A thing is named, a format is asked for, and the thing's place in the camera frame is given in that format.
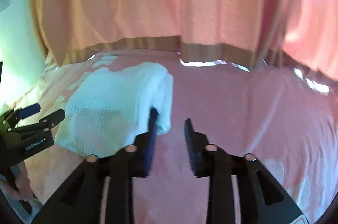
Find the person's left hand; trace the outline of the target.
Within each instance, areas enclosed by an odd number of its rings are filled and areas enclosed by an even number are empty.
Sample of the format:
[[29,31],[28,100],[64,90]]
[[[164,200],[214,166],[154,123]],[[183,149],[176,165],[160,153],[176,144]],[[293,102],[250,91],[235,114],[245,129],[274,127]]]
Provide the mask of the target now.
[[28,201],[33,198],[33,192],[30,186],[25,162],[21,162],[17,166],[19,172],[16,176],[15,183],[18,189],[15,190],[8,184],[7,181],[1,179],[1,191],[8,198]]

